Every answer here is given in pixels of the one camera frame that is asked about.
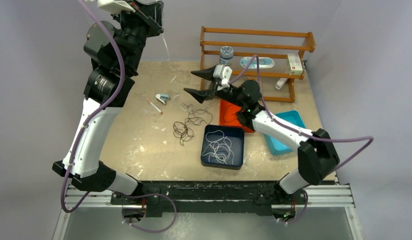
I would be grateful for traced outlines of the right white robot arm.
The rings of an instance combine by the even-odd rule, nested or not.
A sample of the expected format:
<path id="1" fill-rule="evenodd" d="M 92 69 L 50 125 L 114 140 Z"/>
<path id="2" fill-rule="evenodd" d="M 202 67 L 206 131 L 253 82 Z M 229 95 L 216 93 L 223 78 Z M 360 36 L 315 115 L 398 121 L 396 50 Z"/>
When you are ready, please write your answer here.
<path id="1" fill-rule="evenodd" d="M 340 163 L 329 133 L 296 126 L 271 113 L 262 99 L 260 81 L 245 80 L 233 86 L 229 79 L 232 70 L 221 64 L 193 70 L 191 74 L 210 82 L 206 90 L 185 88 L 196 101 L 203 103 L 220 98 L 241 109 L 236 112 L 240 124 L 253 131 L 268 135 L 297 153 L 297 169 L 285 175 L 275 187 L 274 196 L 282 204 L 289 202 L 294 193 L 309 185 L 318 185 Z"/>

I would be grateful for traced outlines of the dark blue plastic bin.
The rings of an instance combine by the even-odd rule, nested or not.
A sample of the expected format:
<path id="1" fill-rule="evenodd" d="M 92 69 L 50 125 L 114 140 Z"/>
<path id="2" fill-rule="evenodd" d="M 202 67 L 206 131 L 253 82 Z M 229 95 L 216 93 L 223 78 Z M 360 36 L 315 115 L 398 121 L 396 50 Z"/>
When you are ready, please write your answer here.
<path id="1" fill-rule="evenodd" d="M 200 162 L 204 167 L 239 170 L 244 163 L 245 131 L 208 124 L 204 128 Z"/>

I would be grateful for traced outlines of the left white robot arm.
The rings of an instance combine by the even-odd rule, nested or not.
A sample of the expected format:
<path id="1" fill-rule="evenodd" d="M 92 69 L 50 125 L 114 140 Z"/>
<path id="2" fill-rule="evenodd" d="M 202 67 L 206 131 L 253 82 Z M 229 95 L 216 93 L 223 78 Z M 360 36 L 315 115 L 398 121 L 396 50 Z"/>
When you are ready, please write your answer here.
<path id="1" fill-rule="evenodd" d="M 163 33 L 162 1 L 100 0 L 98 7 L 111 14 L 120 26 L 96 21 L 87 32 L 84 52 L 91 58 L 83 100 L 83 112 L 71 148 L 52 169 L 69 177 L 81 191 L 111 190 L 123 193 L 132 205 L 138 204 L 143 191 L 132 176 L 106 166 L 100 155 L 109 129 L 122 110 L 134 85 L 147 38 Z"/>

